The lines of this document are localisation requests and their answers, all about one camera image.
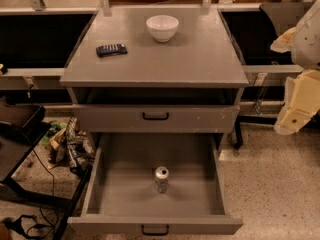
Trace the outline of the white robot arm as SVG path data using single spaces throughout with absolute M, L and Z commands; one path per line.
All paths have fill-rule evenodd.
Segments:
M 297 133 L 320 111 L 320 1 L 317 0 L 293 28 L 270 46 L 278 53 L 291 52 L 292 62 L 303 68 L 285 82 L 284 106 L 274 125 L 276 133 Z

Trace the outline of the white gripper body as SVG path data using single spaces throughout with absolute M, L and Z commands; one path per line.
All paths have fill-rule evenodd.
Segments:
M 311 118 L 320 110 L 320 72 L 306 70 L 294 80 L 288 110 L 298 111 Z

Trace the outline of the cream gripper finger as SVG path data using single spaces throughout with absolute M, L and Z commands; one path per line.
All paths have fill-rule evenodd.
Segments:
M 277 53 L 285 53 L 291 50 L 293 36 L 296 28 L 292 27 L 281 34 L 276 40 L 274 40 L 270 46 L 270 49 Z
M 280 135 L 291 135 L 299 132 L 309 121 L 310 117 L 306 114 L 282 109 L 277 117 L 274 130 Z

